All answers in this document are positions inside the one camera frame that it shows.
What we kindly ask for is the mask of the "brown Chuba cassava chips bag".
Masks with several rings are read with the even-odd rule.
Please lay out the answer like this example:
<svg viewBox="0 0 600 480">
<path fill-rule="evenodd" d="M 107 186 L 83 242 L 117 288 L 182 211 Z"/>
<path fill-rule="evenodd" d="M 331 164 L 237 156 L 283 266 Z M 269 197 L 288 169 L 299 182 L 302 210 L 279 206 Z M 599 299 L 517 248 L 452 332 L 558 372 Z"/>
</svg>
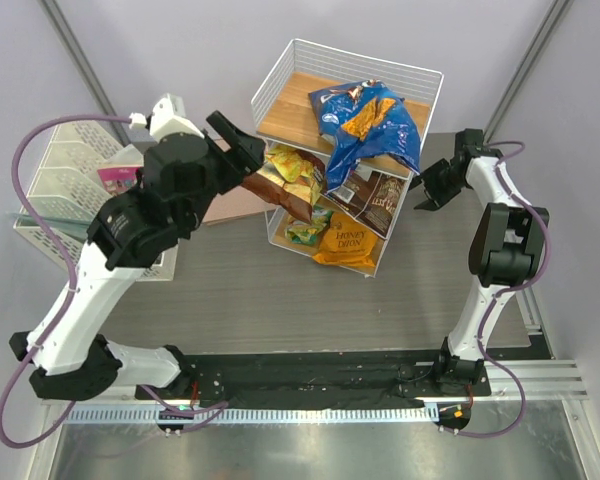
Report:
<svg viewBox="0 0 600 480">
<path fill-rule="evenodd" d="M 278 144 L 265 154 L 263 166 L 246 177 L 242 186 L 263 201 L 278 205 L 304 223 L 325 184 L 325 164 L 314 154 Z"/>
</svg>

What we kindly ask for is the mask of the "brown Kettle sea salt bag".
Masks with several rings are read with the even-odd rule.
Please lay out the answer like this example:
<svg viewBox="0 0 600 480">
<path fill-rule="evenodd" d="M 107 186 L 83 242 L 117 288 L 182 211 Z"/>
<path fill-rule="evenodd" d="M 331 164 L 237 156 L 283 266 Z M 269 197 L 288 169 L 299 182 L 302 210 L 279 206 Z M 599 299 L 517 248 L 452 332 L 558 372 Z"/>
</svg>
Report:
<svg viewBox="0 0 600 480">
<path fill-rule="evenodd" d="M 386 240 L 398 214 L 406 180 L 359 164 L 326 197 L 357 222 Z"/>
</svg>

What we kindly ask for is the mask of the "white wire shelf rack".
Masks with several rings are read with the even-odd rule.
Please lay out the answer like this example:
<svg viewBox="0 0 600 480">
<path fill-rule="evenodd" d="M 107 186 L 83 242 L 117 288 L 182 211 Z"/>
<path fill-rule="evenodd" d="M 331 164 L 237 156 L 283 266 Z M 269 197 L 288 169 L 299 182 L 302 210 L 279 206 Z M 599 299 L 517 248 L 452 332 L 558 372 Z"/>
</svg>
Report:
<svg viewBox="0 0 600 480">
<path fill-rule="evenodd" d="M 286 203 L 267 215 L 269 242 L 315 260 L 345 245 L 344 218 L 369 248 L 340 267 L 375 277 L 397 224 L 435 111 L 441 72 L 289 41 L 251 100 L 256 132 L 272 152 L 324 163 L 318 199 L 296 214 Z"/>
</svg>

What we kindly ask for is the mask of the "orange honey dijon chips bag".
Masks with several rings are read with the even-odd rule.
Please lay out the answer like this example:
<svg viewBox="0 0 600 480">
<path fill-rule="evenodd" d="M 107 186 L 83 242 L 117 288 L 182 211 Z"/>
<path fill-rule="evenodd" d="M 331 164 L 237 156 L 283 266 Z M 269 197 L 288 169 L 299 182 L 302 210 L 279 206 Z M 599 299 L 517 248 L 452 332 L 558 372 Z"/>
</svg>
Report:
<svg viewBox="0 0 600 480">
<path fill-rule="evenodd" d="M 312 259 L 322 265 L 371 268 L 377 235 L 348 215 L 335 212 Z"/>
</svg>

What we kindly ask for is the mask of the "green yellow snack bag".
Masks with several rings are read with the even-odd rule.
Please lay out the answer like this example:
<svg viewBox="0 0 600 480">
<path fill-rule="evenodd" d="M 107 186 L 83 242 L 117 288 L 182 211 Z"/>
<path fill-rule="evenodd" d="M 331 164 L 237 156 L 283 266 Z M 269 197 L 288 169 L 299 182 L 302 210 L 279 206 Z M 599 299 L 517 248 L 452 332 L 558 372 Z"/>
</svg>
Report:
<svg viewBox="0 0 600 480">
<path fill-rule="evenodd" d="M 316 206 L 309 223 L 300 220 L 288 222 L 284 230 L 285 238 L 293 244 L 316 246 L 320 235 L 329 228 L 332 214 L 332 210 Z"/>
</svg>

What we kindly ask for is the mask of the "blue Doritos chips bag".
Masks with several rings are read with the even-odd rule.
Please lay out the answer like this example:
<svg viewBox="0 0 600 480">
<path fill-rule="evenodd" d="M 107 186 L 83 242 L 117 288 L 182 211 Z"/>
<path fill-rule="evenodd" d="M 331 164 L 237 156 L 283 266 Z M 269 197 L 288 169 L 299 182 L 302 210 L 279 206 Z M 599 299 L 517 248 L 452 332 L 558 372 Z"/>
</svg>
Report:
<svg viewBox="0 0 600 480">
<path fill-rule="evenodd" d="M 337 189 L 363 158 L 388 155 L 420 172 L 421 138 L 404 99 L 380 80 L 347 83 L 309 93 L 319 134 L 334 144 L 326 188 Z"/>
</svg>

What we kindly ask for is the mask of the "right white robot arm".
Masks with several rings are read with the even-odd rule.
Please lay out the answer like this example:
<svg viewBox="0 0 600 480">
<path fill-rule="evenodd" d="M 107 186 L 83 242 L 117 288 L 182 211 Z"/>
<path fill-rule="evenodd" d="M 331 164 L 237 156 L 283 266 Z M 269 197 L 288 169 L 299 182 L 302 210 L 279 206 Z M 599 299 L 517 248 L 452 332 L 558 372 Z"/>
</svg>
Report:
<svg viewBox="0 0 600 480">
<path fill-rule="evenodd" d="M 460 319 L 444 339 L 429 375 L 437 391 L 459 395 L 485 381 L 486 346 L 504 307 L 542 271 L 549 212 L 532 206 L 513 184 L 501 145 L 488 145 L 479 129 L 455 136 L 454 155 L 423 170 L 413 182 L 426 199 L 418 209 L 437 211 L 472 190 L 483 214 L 471 243 L 471 289 Z"/>
</svg>

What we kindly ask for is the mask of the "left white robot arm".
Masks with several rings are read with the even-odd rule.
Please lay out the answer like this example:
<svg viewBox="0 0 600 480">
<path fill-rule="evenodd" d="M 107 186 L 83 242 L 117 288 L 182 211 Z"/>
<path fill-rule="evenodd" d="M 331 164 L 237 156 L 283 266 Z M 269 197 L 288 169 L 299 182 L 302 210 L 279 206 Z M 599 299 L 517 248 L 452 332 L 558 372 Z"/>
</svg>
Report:
<svg viewBox="0 0 600 480">
<path fill-rule="evenodd" d="M 147 386 L 180 399 L 196 373 L 175 346 L 120 345 L 100 333 L 125 292 L 165 251 L 197 230 L 213 199 L 241 185 L 263 165 L 266 143 L 221 112 L 208 124 L 229 146 L 222 150 L 179 115 L 156 110 L 121 118 L 146 128 L 155 144 L 144 153 L 136 183 L 105 201 L 87 229 L 80 258 L 65 259 L 69 281 L 44 320 L 9 345 L 40 399 L 85 401 L 112 386 Z"/>
</svg>

